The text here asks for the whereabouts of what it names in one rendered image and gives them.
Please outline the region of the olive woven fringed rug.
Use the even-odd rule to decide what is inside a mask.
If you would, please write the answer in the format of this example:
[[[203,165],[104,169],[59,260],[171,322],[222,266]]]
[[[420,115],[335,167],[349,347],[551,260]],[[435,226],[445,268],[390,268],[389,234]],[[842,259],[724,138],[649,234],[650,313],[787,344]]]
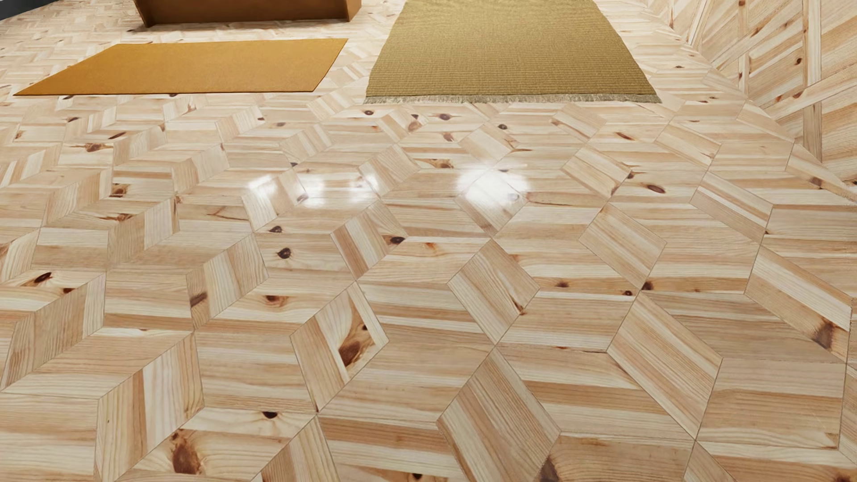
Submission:
[[[367,104],[660,103],[594,0],[406,0]]]

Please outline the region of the brown wooden cabinet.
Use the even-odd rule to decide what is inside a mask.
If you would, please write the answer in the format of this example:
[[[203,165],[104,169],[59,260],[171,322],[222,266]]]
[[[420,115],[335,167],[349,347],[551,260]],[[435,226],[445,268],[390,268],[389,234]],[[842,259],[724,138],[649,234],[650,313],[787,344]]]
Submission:
[[[362,0],[134,0],[144,25],[246,21],[351,21]]]

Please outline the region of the orange flat floor mat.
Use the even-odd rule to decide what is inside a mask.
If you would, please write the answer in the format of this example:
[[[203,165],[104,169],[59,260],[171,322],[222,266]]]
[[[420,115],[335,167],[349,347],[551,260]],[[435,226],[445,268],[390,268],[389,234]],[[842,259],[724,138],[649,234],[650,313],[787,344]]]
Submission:
[[[346,38],[117,44],[17,95],[312,92]]]

